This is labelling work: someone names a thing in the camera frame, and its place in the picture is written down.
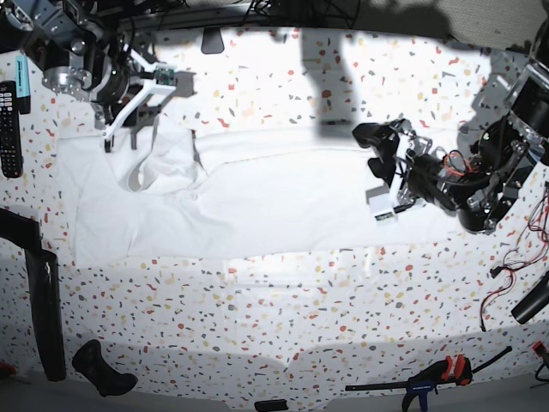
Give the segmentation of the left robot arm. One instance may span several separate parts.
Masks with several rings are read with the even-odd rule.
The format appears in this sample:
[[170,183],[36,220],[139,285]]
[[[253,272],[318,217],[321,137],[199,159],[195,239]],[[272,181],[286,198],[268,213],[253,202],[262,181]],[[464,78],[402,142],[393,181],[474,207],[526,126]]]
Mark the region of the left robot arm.
[[374,157],[368,166],[388,187],[368,198],[379,223],[388,223],[420,200],[455,212],[470,233],[489,233],[519,197],[538,163],[548,162],[548,26],[542,26],[528,64],[505,99],[504,115],[471,147],[434,155],[432,141],[409,121],[363,123],[353,130]]

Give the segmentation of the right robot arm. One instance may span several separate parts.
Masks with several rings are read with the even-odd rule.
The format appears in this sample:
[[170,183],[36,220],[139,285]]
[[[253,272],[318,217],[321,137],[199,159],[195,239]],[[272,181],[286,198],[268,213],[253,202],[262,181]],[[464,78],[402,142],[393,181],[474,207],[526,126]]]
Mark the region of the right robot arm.
[[94,110],[95,127],[111,152],[115,134],[137,124],[154,96],[176,90],[174,66],[145,58],[137,48],[136,23],[122,3],[123,29],[111,15],[102,16],[98,1],[3,1],[1,27],[10,47],[42,72],[42,84]]

